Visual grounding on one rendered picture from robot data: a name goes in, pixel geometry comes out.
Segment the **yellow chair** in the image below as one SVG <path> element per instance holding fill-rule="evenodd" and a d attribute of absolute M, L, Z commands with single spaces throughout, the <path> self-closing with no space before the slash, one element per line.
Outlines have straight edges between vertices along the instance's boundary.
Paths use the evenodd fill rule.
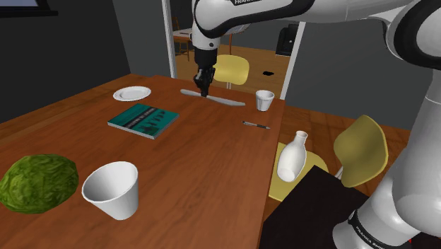
<path fill-rule="evenodd" d="M 317 154 L 306 150 L 305 165 L 293 182 L 284 182 L 277 175 L 278 158 L 287 144 L 277 146 L 274 169 L 269 188 L 269 197 L 283 201 L 293 188 L 312 170 L 318 167 L 328 172 L 326 163 Z M 334 141 L 334 153 L 342 166 L 334 175 L 344 187 L 355 187 L 372 180 L 386 167 L 388 161 L 387 142 L 382 128 L 367 115 L 361 115 Z"/>
<path fill-rule="evenodd" d="M 221 54 L 217 56 L 214 79 L 226 83 L 226 88 L 231 89 L 232 85 L 243 85 L 249 75 L 249 62 L 242 57 Z"/>

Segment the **black appliance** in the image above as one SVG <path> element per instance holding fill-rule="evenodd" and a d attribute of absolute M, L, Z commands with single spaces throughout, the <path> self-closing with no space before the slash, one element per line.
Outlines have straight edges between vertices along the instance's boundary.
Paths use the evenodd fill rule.
<path fill-rule="evenodd" d="M 289 24 L 281 29 L 276 46 L 276 54 L 281 56 L 290 56 L 297 35 L 299 25 Z"/>

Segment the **white plate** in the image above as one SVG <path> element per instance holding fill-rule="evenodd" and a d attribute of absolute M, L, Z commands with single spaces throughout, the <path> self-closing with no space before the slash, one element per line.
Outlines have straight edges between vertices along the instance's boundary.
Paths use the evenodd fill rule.
<path fill-rule="evenodd" d="M 129 86 L 114 92 L 113 98 L 118 101 L 130 102 L 141 100 L 151 94 L 151 89 L 145 86 Z"/>

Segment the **teal book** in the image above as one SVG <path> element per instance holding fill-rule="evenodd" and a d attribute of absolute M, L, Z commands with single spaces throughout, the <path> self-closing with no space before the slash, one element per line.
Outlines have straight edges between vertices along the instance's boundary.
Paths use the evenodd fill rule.
<path fill-rule="evenodd" d="M 176 112 L 137 103 L 113 117 L 107 124 L 149 139 L 156 139 L 178 117 Z"/>

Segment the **grey knife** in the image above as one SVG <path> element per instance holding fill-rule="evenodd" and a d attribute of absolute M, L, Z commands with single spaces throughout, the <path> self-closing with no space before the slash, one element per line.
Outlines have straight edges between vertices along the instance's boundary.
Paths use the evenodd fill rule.
<path fill-rule="evenodd" d="M 202 94 L 197 93 L 195 91 L 190 91 L 187 89 L 181 89 L 180 92 L 182 94 L 185 95 L 191 95 L 191 96 L 196 96 L 196 97 L 202 97 Z M 211 96 L 211 95 L 207 95 L 206 98 L 208 98 L 209 100 L 218 102 L 218 103 L 222 103 L 224 105 L 230 105 L 230 106 L 245 106 L 245 103 L 243 102 L 238 102 L 235 100 L 229 100 L 229 99 L 225 99 L 225 98 L 219 98 L 219 97 L 215 97 L 215 96 Z"/>

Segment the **green lettuce head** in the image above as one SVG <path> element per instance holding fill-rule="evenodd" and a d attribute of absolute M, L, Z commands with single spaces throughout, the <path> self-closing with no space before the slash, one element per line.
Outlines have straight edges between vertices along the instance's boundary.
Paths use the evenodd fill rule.
<path fill-rule="evenodd" d="M 56 154 L 24 156 L 0 180 L 0 203 L 13 212 L 41 214 L 65 202 L 79 183 L 76 164 Z"/>

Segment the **large white cup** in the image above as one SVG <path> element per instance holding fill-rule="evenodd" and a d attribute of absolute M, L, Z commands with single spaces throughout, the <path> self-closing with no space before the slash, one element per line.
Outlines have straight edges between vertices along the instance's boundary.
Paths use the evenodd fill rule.
<path fill-rule="evenodd" d="M 81 194 L 113 219 L 128 219 L 139 206 L 138 169 L 126 161 L 101 166 L 86 178 Z"/>

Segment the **dark framed window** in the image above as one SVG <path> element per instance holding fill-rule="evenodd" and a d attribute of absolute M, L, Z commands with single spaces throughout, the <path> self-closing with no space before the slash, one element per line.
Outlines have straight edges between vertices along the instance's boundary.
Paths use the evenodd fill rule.
<path fill-rule="evenodd" d="M 57 16 L 47 0 L 0 0 L 0 18 Z"/>

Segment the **white door frame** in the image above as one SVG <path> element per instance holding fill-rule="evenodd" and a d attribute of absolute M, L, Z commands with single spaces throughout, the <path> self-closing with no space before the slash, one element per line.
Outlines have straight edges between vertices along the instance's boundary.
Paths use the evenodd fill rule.
<path fill-rule="evenodd" d="M 177 65 L 175 61 L 175 46 L 174 40 L 172 38 L 172 25 L 171 25 L 171 12 L 170 12 L 170 0 L 161 0 L 162 9 L 163 9 L 163 20 L 165 26 L 165 37 L 167 43 L 167 56 L 169 60 L 169 68 L 170 75 L 172 78 L 176 79 L 178 77 L 177 73 Z M 298 31 L 296 33 L 296 39 L 293 43 L 293 50 L 290 54 L 289 63 L 286 69 L 285 78 L 283 81 L 283 86 L 278 94 L 278 98 L 281 100 L 286 99 L 286 95 L 288 92 L 288 87 L 290 84 L 290 79 L 293 73 L 293 68 L 295 66 L 295 61 L 298 55 L 298 51 L 300 49 L 300 43 L 302 40 L 302 36 L 305 30 L 306 23 L 299 22 Z"/>

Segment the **white vase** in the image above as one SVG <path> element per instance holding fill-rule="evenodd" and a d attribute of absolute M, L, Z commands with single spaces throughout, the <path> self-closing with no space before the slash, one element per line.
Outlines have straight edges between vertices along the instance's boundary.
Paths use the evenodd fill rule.
<path fill-rule="evenodd" d="M 303 169 L 307 157 L 307 133 L 298 130 L 294 140 L 287 144 L 278 158 L 277 175 L 284 182 L 293 182 Z"/>

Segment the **small white ribbed cup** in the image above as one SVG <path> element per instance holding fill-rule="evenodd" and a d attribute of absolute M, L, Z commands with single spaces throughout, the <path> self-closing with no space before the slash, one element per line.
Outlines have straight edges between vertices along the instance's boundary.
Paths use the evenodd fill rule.
<path fill-rule="evenodd" d="M 256 106 L 259 111 L 265 112 L 269 109 L 274 93 L 267 90 L 259 90 L 256 92 Z"/>

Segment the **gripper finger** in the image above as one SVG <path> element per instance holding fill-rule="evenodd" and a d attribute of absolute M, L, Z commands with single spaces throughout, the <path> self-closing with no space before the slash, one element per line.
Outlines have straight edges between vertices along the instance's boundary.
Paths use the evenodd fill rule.
<path fill-rule="evenodd" d="M 206 84 L 204 83 L 204 76 L 201 71 L 199 71 L 194 76 L 194 82 L 195 82 L 196 86 L 198 87 L 198 89 L 200 90 L 201 96 L 205 97 L 206 96 Z"/>
<path fill-rule="evenodd" d="M 211 83 L 213 81 L 215 71 L 216 71 L 215 68 L 210 68 L 205 71 L 205 77 L 204 77 L 204 96 L 205 97 L 208 95 L 209 86 L 211 85 Z"/>

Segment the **grey pen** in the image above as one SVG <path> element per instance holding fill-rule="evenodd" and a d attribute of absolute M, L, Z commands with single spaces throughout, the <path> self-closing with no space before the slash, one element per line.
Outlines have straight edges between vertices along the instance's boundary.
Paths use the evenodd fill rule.
<path fill-rule="evenodd" d="M 242 121 L 242 123 L 244 125 L 253 126 L 253 127 L 259 127 L 259 128 L 262 128 L 262 129 L 270 129 L 270 127 L 267 127 L 267 126 L 262 125 L 262 124 L 255 124 L 255 123 L 246 122 L 246 121 Z"/>

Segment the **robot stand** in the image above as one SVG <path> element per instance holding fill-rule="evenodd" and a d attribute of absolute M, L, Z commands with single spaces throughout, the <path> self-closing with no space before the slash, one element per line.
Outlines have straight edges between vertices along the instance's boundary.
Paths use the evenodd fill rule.
<path fill-rule="evenodd" d="M 259 249 L 337 249 L 335 225 L 348 227 L 349 237 L 339 241 L 348 249 L 441 249 L 441 239 L 419 233 L 397 247 L 381 245 L 356 218 L 351 218 L 368 197 L 314 166 L 264 222 Z"/>

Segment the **brown wooden chair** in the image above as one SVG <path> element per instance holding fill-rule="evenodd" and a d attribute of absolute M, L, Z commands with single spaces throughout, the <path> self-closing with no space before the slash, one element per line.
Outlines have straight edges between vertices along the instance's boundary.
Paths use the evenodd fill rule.
<path fill-rule="evenodd" d="M 179 44 L 177 53 L 187 55 L 187 60 L 189 60 L 190 33 L 192 29 L 181 29 L 177 17 L 172 17 L 172 29 L 174 42 Z"/>

